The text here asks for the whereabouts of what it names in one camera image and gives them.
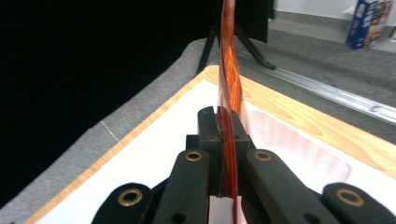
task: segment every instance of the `aluminum rail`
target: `aluminum rail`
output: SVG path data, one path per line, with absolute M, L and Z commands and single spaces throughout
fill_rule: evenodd
M 307 91 L 311 91 L 318 96 L 336 102 L 339 105 L 347 106 L 363 114 L 383 120 L 396 126 L 396 108 L 392 106 L 384 105 L 357 94 L 337 89 L 285 69 L 277 68 L 275 70 L 271 70 L 256 64 L 245 55 L 238 54 L 238 56 L 242 65 L 253 70 L 270 75 L 272 77 L 280 78 Z

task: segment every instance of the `gray carpet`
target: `gray carpet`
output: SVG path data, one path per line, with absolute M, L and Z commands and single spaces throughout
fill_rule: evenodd
M 0 223 L 22 223 L 191 80 L 204 43 L 204 40 L 192 42 L 160 77 L 82 135 L 46 172 L 0 210 Z M 254 43 L 266 59 L 278 67 L 396 106 L 395 54 L 371 49 L 351 50 L 344 44 L 279 31 L 270 31 L 268 45 Z M 250 57 L 238 41 L 237 50 L 240 55 Z M 213 48 L 210 63 L 216 63 L 218 55 L 218 48 Z M 253 70 L 248 64 L 240 63 L 240 71 L 262 85 L 396 143 L 395 126 Z

